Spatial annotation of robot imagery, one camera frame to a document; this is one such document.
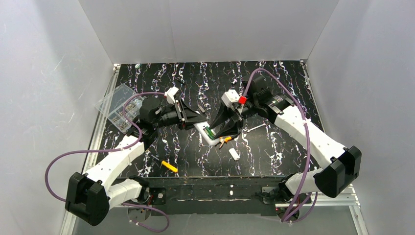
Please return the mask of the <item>white battery cover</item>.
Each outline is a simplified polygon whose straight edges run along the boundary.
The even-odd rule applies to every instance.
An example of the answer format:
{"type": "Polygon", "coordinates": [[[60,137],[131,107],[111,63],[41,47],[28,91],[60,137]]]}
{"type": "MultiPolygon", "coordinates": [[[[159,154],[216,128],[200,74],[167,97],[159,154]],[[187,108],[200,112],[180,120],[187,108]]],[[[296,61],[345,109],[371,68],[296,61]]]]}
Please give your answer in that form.
{"type": "Polygon", "coordinates": [[[229,149],[229,153],[235,161],[238,161],[240,159],[240,155],[234,148],[229,149]]]}

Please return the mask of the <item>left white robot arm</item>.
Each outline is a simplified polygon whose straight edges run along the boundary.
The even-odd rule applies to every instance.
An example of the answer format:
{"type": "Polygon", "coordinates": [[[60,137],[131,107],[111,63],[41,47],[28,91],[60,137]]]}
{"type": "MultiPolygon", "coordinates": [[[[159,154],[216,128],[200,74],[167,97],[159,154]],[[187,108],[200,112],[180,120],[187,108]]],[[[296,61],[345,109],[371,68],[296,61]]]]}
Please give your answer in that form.
{"type": "Polygon", "coordinates": [[[92,226],[101,223],[109,210],[131,199],[138,199],[149,186],[140,177],[114,184],[115,179],[137,157],[143,155],[158,137],[158,129],[177,125],[189,130],[206,117],[189,108],[182,99],[162,105],[155,97],[144,98],[126,136],[118,144],[120,151],[109,154],[84,174],[69,179],[65,209],[92,226]]]}

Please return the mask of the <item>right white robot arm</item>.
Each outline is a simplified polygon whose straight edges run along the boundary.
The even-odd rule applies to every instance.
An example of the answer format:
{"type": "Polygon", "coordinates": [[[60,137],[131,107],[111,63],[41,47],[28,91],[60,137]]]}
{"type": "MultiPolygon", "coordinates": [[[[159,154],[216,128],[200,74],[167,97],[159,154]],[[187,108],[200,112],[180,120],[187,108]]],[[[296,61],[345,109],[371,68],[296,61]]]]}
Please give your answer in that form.
{"type": "Polygon", "coordinates": [[[359,148],[347,148],[305,121],[292,98],[272,94],[264,76],[255,75],[252,80],[245,76],[242,84],[248,89],[247,95],[241,96],[234,89],[222,95],[219,111],[210,124],[211,128],[220,126],[215,138],[240,134],[243,121],[257,114],[310,149],[310,155],[319,165],[305,175],[297,173],[282,180],[278,187],[284,199],[293,197],[298,189],[301,193],[321,192],[335,198],[359,176],[362,157],[359,148]]]}

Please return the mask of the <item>small green capped battery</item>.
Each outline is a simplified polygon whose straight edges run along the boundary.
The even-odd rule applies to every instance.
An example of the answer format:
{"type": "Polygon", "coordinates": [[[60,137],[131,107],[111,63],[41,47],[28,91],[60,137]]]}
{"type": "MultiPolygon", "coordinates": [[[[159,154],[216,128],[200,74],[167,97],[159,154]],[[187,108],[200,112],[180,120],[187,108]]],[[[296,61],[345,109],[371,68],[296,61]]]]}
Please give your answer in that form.
{"type": "Polygon", "coordinates": [[[213,139],[215,134],[210,130],[209,127],[204,128],[205,133],[209,136],[209,138],[213,139]]]}

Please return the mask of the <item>white remote control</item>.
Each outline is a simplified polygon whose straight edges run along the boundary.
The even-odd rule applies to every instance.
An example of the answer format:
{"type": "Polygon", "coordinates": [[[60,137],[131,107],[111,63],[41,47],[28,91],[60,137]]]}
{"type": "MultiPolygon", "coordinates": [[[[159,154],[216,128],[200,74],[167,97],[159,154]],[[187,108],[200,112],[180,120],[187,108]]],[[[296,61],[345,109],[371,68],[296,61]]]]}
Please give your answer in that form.
{"type": "Polygon", "coordinates": [[[210,131],[213,134],[213,136],[215,136],[215,134],[211,131],[210,126],[206,121],[196,123],[194,124],[194,127],[198,130],[198,132],[201,134],[202,139],[209,146],[215,146],[219,143],[219,139],[212,139],[210,137],[210,134],[208,134],[208,131],[210,131]]]}

